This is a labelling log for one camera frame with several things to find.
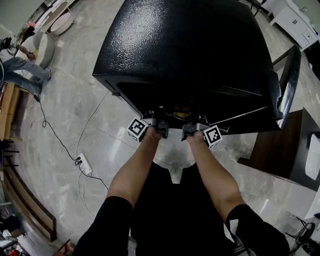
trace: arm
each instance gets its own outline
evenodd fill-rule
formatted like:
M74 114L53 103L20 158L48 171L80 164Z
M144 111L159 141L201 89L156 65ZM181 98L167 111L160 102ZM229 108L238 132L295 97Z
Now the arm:
M188 136L187 141L198 166L203 184L214 207L226 222L228 214L238 205L245 204L235 179L215 159L207 147L202 132Z
M26 47L22 46L21 44L18 44L16 46L16 48L18 50L20 50L22 53L24 53L28 57L28 59L33 60L33 58L35 57L35 55L33 53L29 53L28 49Z
M147 129L138 149L114 176L107 198L112 196L124 198L135 207L161 137L154 127Z

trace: gray tile floor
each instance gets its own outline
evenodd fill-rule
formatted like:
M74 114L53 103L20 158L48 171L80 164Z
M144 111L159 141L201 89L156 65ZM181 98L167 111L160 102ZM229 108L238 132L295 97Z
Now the gray tile floor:
M126 127L135 116L128 104L104 88L92 76L100 47L119 10L122 0L79 0L72 11L78 23L56 40L51 62L52 79L44 85L42 107L47 120L65 143L72 156L89 116L99 102L101 105L89 120L79 142L78 154L89 160L93 175L109 185L118 169L136 150L127 137ZM256 17L272 60L293 42L277 27L269 25L269 18ZM320 81L308 67L302 55L299 83L291 111L306 108L320 125ZM50 128L42 127L40 105L28 96L23 102L20 136L19 174L30 190L57 219L58 237L70 238L74 243L87 230L94 218L78 196L79 170L54 137ZM234 176L244 200L265 221L282 232L297 232L300 224L285 211L285 200L291 183L237 163L239 157L250 155L257 134L228 135L212 152ZM178 183L182 168L194 163L187 142L180 142L181 131L171 130L167 140L161 140L155 162L170 170ZM84 177L80 177L82 194ZM87 208L95 215L106 197L106 189L97 180L85 182Z

